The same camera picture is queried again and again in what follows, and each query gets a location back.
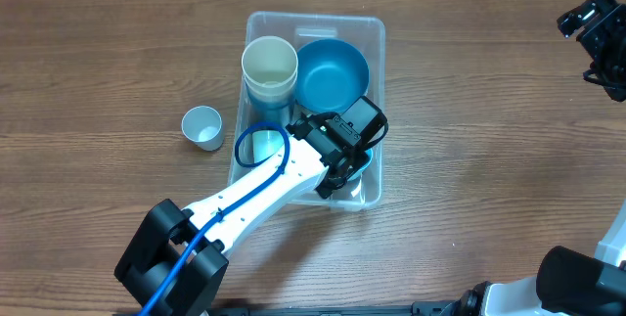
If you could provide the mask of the light blue small cup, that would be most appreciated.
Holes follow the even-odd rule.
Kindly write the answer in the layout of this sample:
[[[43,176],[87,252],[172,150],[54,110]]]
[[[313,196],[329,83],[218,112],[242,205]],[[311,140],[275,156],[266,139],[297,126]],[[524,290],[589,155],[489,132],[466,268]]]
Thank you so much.
[[[372,149],[368,149],[365,152],[366,156],[367,156],[367,160],[363,163],[363,165],[356,170],[349,178],[348,181],[354,181],[356,179],[359,179],[361,177],[361,175],[363,174],[363,172],[368,168],[368,166],[371,164],[372,160],[373,160],[373,150]]]

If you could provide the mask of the dark blue bowl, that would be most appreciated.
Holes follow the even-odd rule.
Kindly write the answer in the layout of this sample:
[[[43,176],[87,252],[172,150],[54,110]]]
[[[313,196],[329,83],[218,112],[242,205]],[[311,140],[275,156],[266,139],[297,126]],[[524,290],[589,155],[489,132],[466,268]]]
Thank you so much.
[[[295,99],[313,113],[343,113],[367,93],[370,68],[363,54],[339,39],[320,39],[297,51]]]

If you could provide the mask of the mint green small cup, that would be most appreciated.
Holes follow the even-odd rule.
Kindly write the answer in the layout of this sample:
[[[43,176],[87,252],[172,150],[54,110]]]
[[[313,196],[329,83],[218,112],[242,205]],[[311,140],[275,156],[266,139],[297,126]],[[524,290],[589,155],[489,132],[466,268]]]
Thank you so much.
[[[260,165],[284,146],[282,132],[278,130],[257,130],[252,133],[253,164]]]

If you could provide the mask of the dark blue tall cup back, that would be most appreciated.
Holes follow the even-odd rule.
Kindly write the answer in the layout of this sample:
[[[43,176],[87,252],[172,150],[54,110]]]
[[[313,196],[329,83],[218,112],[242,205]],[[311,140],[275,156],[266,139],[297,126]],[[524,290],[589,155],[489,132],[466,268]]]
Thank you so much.
[[[247,93],[248,98],[252,106],[262,113],[277,112],[282,109],[290,109],[295,102],[294,95],[290,95],[287,98],[274,100],[261,100],[259,97],[254,96],[251,93]]]

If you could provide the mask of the cream tall cup front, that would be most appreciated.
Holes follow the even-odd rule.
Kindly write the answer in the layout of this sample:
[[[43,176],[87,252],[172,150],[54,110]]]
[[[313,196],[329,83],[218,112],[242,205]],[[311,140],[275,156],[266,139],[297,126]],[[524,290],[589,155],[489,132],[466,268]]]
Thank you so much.
[[[262,103],[287,103],[294,94],[296,80],[291,78],[283,82],[260,83],[245,77],[249,96]]]

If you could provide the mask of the cream tall cup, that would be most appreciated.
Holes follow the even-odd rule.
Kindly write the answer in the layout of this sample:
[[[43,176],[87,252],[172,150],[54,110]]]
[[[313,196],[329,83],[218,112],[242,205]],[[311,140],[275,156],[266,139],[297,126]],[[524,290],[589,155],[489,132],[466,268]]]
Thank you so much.
[[[294,94],[296,80],[291,78],[283,82],[260,83],[245,77],[249,96],[262,103],[287,103]]]
[[[261,36],[246,45],[241,65],[245,79],[254,85],[291,86],[297,75],[298,56],[284,38]]]

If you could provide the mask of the cream tall cup back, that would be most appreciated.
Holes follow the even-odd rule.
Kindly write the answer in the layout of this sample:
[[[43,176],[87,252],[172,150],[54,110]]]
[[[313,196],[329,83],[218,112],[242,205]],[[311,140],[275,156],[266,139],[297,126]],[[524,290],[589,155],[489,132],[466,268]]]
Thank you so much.
[[[291,86],[297,75],[298,56],[284,38],[261,36],[246,45],[241,65],[245,79],[254,85]]]

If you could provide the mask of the grey small cup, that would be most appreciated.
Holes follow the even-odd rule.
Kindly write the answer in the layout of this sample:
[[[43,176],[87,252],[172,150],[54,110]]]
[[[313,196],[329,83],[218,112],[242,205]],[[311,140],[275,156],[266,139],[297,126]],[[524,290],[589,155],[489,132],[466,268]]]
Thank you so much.
[[[181,120],[183,135],[204,151],[218,150],[225,139],[225,125],[221,114],[209,106],[197,106],[185,113]]]

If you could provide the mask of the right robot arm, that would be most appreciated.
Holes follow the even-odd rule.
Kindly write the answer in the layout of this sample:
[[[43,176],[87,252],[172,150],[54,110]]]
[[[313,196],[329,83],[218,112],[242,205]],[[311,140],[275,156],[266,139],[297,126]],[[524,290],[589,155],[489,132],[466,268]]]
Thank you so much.
[[[564,37],[591,57],[583,79],[609,98],[625,100],[625,6],[586,0],[557,20]],[[511,283],[483,282],[437,312],[444,316],[625,316],[625,208],[598,242],[592,257],[556,246],[533,277]]]

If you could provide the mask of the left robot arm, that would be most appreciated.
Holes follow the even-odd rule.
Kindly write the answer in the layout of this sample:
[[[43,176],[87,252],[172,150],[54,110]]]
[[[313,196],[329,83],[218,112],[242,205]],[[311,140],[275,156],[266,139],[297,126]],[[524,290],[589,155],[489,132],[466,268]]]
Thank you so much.
[[[114,275],[143,315],[201,315],[229,264],[229,253],[278,209],[309,192],[326,199],[342,189],[388,131],[380,111],[320,113],[282,126],[261,121],[282,144],[248,165],[231,186],[185,208],[171,200],[145,216]]]

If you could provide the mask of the clear plastic storage container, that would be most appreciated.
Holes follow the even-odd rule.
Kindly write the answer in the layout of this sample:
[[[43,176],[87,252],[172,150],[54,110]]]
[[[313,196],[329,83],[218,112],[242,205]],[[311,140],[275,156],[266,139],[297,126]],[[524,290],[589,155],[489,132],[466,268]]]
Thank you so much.
[[[339,39],[349,43],[360,51],[369,67],[369,84],[364,87],[364,95],[380,109],[384,108],[385,27],[378,18],[269,11],[252,13],[247,19],[246,43],[266,35],[279,36],[295,49],[320,39]],[[260,120],[277,120],[287,124],[304,113],[311,113],[297,103],[276,111],[261,111],[251,102],[246,84],[241,84],[236,136]],[[316,192],[309,192],[293,202],[346,211],[374,207],[382,197],[383,160],[380,146],[372,149],[371,160],[362,173],[328,198],[322,199]]]

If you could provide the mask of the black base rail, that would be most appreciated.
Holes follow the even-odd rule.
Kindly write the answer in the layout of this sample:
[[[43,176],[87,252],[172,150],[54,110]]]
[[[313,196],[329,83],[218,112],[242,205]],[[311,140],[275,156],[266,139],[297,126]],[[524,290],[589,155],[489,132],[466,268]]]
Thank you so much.
[[[416,301],[410,305],[355,306],[318,308],[218,308],[201,316],[448,316],[453,315],[458,301]]]

